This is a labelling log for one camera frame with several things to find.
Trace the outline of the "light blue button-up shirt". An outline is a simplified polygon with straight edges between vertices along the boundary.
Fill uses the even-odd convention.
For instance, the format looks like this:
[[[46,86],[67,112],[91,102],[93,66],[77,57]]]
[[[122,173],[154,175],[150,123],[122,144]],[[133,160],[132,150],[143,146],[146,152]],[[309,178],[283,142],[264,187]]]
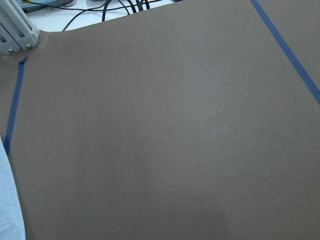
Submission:
[[[0,238],[2,240],[26,239],[17,187],[2,143],[0,144]]]

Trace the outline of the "aluminium frame post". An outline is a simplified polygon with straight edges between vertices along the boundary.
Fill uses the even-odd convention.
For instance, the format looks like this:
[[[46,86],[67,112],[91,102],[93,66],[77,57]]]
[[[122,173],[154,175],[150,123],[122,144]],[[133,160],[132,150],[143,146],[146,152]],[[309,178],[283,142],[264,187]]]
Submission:
[[[40,31],[15,0],[0,2],[0,51],[5,55],[34,48]]]

